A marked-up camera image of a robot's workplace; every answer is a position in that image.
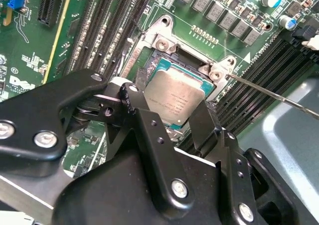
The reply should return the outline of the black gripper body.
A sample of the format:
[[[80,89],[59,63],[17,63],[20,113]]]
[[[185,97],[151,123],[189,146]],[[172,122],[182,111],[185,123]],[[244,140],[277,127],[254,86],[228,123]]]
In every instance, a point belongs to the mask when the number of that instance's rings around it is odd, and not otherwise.
[[[129,151],[69,184],[53,210],[54,225],[230,225],[221,201],[220,172],[204,159],[176,150],[195,192],[191,211],[169,220],[153,205],[140,157]]]

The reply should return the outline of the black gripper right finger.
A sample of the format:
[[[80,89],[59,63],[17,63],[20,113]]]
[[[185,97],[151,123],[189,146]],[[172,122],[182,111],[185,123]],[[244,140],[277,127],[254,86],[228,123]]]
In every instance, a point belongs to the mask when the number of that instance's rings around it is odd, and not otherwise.
[[[217,167],[218,214],[224,225],[305,225],[307,208],[265,155],[243,151],[202,101],[189,124],[195,153]]]

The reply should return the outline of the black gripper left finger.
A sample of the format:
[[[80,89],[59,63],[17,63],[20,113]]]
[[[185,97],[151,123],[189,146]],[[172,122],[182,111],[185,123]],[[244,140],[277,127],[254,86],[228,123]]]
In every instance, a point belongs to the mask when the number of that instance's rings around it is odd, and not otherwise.
[[[105,120],[110,139],[108,163],[124,149],[139,151],[155,208],[161,213],[186,213],[194,192],[164,125],[132,83],[112,85],[93,70],[84,69],[39,86],[0,104],[0,121],[10,133],[0,140],[0,154],[9,173],[46,177],[57,171],[67,149],[66,136],[79,128],[76,107],[102,96],[113,114]]]

